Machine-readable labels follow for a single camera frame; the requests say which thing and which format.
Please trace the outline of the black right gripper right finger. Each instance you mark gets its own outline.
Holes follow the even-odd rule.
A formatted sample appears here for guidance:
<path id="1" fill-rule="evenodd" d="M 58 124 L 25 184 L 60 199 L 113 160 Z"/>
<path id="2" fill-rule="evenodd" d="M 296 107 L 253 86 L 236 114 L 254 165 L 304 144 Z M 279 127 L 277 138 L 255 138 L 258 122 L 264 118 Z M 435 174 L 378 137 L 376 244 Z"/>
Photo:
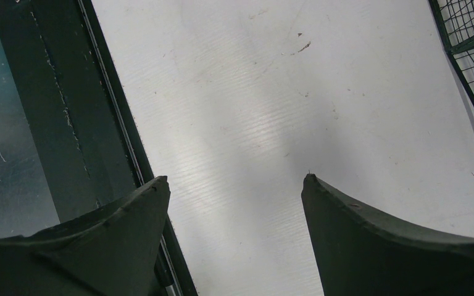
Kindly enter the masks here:
<path id="1" fill-rule="evenodd" d="M 325 295 L 474 295 L 474 237 L 402 220 L 313 174 L 301 199 Z"/>

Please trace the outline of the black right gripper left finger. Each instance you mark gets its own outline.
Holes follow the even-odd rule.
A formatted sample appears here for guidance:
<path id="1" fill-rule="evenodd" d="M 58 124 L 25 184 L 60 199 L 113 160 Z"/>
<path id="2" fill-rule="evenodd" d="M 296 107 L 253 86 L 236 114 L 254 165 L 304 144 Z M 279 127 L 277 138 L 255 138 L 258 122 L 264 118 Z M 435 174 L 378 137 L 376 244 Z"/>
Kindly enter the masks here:
<path id="1" fill-rule="evenodd" d="M 0 239 L 0 295 L 151 295 L 166 176 L 32 236 Z"/>

